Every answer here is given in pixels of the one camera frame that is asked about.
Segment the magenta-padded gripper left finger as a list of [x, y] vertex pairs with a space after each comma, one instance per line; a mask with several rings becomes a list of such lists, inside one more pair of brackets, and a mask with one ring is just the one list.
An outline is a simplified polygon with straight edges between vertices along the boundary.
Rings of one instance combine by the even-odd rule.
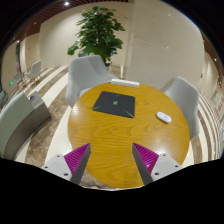
[[56, 154], [42, 169], [79, 185], [91, 154], [91, 145], [85, 144], [66, 155]]

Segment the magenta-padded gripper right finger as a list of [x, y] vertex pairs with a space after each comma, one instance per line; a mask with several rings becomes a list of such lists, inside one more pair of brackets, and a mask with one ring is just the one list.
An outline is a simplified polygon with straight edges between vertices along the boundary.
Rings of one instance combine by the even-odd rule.
[[132, 144], [132, 154], [144, 185], [182, 169], [168, 154], [157, 154], [137, 143]]

